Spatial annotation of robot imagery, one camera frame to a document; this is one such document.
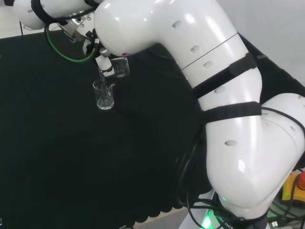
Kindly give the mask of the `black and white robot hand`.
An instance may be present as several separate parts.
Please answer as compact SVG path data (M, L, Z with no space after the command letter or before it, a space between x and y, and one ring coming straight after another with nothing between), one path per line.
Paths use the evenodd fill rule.
M84 54L89 55L94 48L93 42L97 39L95 29L88 31L85 36L86 38L82 49ZM115 76L114 67L109 57L110 53L100 42L92 60L96 62L97 66L99 67L100 76L104 76L105 78L111 78Z

